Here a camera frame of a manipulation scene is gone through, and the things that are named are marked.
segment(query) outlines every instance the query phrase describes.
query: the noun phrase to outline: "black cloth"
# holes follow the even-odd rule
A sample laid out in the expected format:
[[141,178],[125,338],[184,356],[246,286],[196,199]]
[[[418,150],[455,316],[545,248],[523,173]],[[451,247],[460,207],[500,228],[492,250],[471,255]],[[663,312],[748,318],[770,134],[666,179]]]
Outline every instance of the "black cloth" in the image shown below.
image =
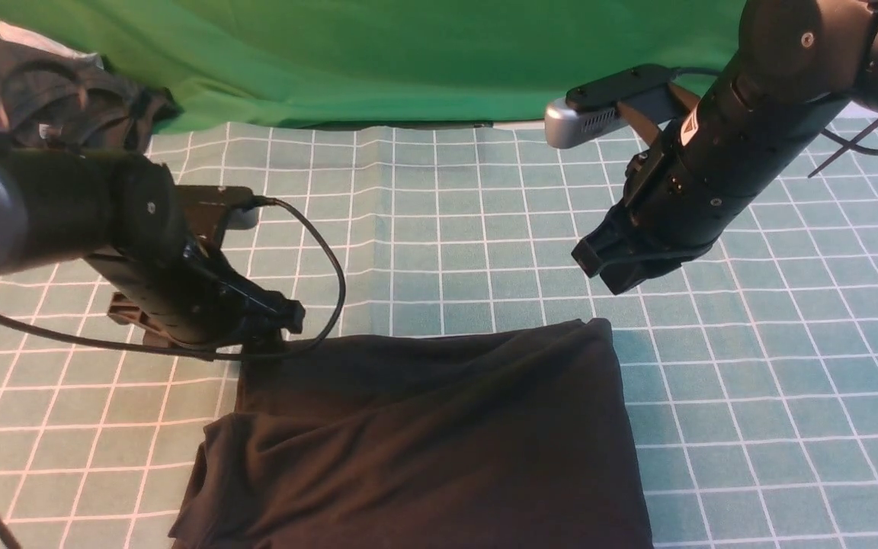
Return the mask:
[[175,549],[652,546],[607,320],[328,340],[205,434]]
[[20,146],[62,140],[144,153],[154,126],[178,115],[168,90],[0,38],[0,129]]

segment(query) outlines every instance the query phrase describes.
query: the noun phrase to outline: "table surface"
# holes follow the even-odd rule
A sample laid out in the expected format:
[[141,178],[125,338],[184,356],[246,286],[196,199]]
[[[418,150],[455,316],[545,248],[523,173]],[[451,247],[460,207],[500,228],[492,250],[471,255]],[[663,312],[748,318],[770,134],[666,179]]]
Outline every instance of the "table surface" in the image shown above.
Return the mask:
[[[840,119],[854,135],[868,120]],[[878,131],[869,142],[875,146]],[[570,257],[641,150],[619,132],[360,132],[230,124],[157,136],[184,184],[248,185],[314,220],[348,273],[335,334],[484,333],[612,320],[659,547],[878,548],[878,157],[819,138],[707,257],[614,297]],[[234,267],[302,300],[335,278],[278,209],[230,233]],[[0,280],[0,312],[119,341],[82,263]],[[69,346],[0,328],[0,510],[27,547],[167,547],[227,364]]]

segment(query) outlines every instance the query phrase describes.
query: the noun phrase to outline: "green screen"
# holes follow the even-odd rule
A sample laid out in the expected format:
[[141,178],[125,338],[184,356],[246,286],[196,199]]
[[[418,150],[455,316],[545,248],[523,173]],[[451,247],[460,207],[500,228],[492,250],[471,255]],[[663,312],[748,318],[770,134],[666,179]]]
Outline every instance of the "green screen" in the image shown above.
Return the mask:
[[[224,121],[536,119],[569,88],[638,65],[720,69],[739,0],[0,0],[0,20],[168,87]],[[701,93],[706,79],[684,81]]]

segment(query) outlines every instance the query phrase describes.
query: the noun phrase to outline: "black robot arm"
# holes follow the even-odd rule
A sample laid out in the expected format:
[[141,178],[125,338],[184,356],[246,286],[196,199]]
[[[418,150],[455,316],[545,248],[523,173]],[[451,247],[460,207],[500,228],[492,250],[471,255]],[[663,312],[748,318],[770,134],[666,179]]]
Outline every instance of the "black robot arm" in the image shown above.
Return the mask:
[[136,152],[14,149],[2,138],[0,275],[83,259],[116,289],[112,320],[143,328],[147,348],[196,358],[237,345],[274,354],[282,330],[302,332],[302,304],[249,281],[222,251],[226,231],[248,229],[268,199],[175,185]]
[[878,2],[749,0],[738,52],[710,90],[694,100],[674,76],[636,67],[547,108],[552,146],[624,125],[649,146],[628,165],[623,198],[572,251],[616,294],[707,253],[850,101],[878,111]]

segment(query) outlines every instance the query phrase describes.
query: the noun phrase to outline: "black bag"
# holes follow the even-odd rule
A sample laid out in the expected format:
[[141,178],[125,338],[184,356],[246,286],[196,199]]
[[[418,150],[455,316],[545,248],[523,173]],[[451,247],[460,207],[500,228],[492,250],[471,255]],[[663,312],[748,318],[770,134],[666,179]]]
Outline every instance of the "black bag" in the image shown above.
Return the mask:
[[178,112],[168,90],[0,39],[0,131],[18,146],[144,153],[154,125]]

